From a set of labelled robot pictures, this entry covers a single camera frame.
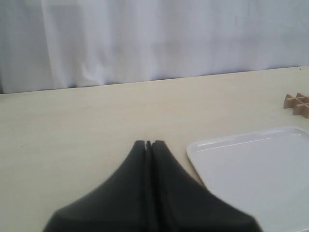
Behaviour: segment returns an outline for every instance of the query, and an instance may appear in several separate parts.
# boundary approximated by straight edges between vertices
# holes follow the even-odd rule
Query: plastic tray
[[[309,134],[284,127],[192,143],[205,186],[265,232],[309,231]]]

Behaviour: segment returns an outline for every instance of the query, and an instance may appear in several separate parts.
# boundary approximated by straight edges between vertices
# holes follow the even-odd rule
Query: light wooden tabletop
[[[102,183],[135,140],[164,140],[196,180],[193,141],[298,126],[287,93],[309,94],[309,66],[0,95],[0,232],[40,232]]]

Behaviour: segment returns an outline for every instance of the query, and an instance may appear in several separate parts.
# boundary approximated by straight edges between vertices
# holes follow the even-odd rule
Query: wooden block
[[[293,108],[293,115],[302,115],[309,118],[309,96],[297,93],[296,97],[290,94],[285,96],[284,109]]]

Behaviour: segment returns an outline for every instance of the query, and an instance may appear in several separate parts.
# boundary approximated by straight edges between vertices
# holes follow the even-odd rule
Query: curtain fold
[[[309,65],[300,0],[0,0],[4,93]]]

